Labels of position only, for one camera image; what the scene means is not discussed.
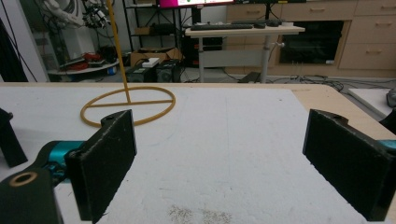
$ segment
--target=white table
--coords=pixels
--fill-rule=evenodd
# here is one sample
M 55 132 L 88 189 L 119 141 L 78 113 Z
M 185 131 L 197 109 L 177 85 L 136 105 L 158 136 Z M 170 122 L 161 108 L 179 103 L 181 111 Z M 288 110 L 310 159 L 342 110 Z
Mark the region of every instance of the white table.
M 297 35 L 304 32 L 305 28 L 297 26 L 278 26 L 265 27 L 264 29 L 244 29 L 244 30 L 206 30 L 192 31 L 186 30 L 186 35 L 199 40 L 199 73 L 200 81 L 205 82 L 205 67 L 223 67 L 223 66 L 243 66 L 243 65 L 261 65 L 262 75 L 261 83 L 265 83 L 268 69 L 268 60 L 270 57 L 270 36 L 271 35 Z M 262 50 L 214 50 L 204 51 L 204 37 L 222 37 L 222 36 L 264 36 L 264 45 Z
M 177 104 L 164 117 L 135 127 L 137 156 L 100 223 L 367 223 L 303 155 L 307 109 L 346 117 L 374 139 L 396 136 L 334 89 L 155 85 L 172 91 Z M 33 162 L 48 141 L 91 137 L 97 129 L 79 119 L 79 110 L 117 89 L 121 84 L 0 83 L 1 106 L 14 114 L 11 124 L 29 159 L 12 169 L 2 159 L 0 180 Z M 142 91 L 132 99 L 159 96 Z M 93 110 L 88 117 L 122 109 Z M 162 106 L 133 107 L 134 118 L 158 109 Z M 70 184 L 59 185 L 55 194 L 64 222 L 81 223 Z

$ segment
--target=white foam board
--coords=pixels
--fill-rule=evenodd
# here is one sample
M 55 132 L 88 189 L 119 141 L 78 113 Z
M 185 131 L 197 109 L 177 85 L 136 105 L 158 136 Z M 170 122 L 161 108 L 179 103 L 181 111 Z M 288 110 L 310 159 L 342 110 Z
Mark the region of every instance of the white foam board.
M 79 110 L 109 88 L 0 88 L 29 162 L 52 140 L 97 129 Z M 177 103 L 135 127 L 137 156 L 100 223 L 366 223 L 303 155 L 308 113 L 287 90 L 168 88 Z M 153 91 L 132 99 L 166 98 Z M 125 95 L 105 101 L 126 101 Z M 134 106 L 134 118 L 165 105 Z M 124 109 L 90 111 L 100 119 Z M 0 179 L 8 169 L 0 157 Z M 70 184 L 56 196 L 65 223 L 79 220 Z

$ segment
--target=box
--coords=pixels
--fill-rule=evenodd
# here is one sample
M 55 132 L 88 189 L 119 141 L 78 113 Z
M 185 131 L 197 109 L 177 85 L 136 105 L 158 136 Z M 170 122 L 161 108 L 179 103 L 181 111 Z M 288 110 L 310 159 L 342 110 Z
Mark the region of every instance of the box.
M 135 35 L 151 35 L 154 33 L 154 29 L 152 27 L 136 27 L 134 28 Z
M 149 58 L 159 58 L 160 63 L 162 63 L 165 60 L 171 59 L 183 60 L 184 57 L 177 48 L 140 49 L 131 53 L 131 66 L 134 67 Z

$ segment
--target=computer monitor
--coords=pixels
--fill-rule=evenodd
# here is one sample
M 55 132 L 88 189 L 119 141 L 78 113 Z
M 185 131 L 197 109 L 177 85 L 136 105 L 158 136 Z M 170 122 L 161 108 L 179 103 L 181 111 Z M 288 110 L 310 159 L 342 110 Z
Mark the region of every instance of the computer monitor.
M 161 8 L 210 7 L 233 4 L 235 0 L 158 0 Z

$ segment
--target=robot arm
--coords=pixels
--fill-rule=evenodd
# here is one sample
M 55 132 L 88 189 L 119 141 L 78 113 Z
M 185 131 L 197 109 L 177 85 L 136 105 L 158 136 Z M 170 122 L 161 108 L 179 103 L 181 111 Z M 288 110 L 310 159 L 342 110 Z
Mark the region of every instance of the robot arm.
M 78 27 L 81 27 L 83 25 L 85 25 L 85 22 L 83 19 L 80 19 L 76 16 L 74 16 L 71 13 L 67 13 L 65 11 L 63 11 L 60 6 L 59 3 L 55 0 L 44 0 L 44 5 L 46 6 L 47 10 L 49 10 L 49 12 L 56 16 L 57 18 L 59 18 L 62 21 L 65 21 L 67 23 L 71 23 L 73 25 L 76 25 Z
M 71 24 L 77 27 L 88 26 L 90 28 L 105 28 L 106 23 L 110 23 L 106 18 L 105 13 L 100 9 L 103 7 L 103 3 L 91 3 L 88 7 L 85 5 L 86 0 L 70 0 L 75 1 L 73 4 L 73 10 L 65 11 L 61 9 L 58 1 L 59 0 L 42 0 L 43 8 L 47 10 L 52 16 L 58 18 L 67 24 Z M 79 16 L 74 11 L 79 11 L 79 6 L 77 1 L 82 1 L 84 4 L 86 12 L 83 16 Z

